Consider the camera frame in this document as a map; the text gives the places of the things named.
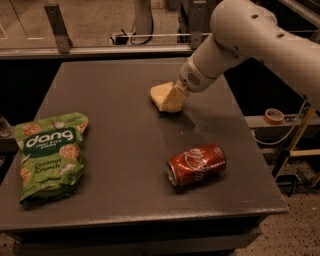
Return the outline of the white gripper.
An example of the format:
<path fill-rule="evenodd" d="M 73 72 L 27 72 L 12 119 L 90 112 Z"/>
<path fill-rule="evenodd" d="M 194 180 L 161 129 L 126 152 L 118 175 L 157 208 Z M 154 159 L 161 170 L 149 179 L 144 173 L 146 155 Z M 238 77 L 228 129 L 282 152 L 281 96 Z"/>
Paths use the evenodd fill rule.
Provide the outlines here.
<path fill-rule="evenodd" d="M 180 82 L 164 85 L 164 98 L 161 110 L 169 113 L 180 112 L 189 96 L 189 92 L 199 93 L 206 90 L 222 74 L 222 67 L 210 62 L 198 61 L 192 55 L 182 65 Z"/>

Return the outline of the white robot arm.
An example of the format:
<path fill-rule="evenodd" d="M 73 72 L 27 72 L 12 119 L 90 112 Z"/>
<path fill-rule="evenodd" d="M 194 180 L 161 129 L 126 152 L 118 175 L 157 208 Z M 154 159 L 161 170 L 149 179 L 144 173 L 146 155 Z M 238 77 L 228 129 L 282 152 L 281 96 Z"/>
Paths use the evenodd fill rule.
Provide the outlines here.
<path fill-rule="evenodd" d="M 183 64 L 179 80 L 151 89 L 159 110 L 183 109 L 225 71 L 251 57 L 320 109 L 320 45 L 277 25 L 274 15 L 250 0 L 223 0 L 210 19 L 210 34 Z"/>

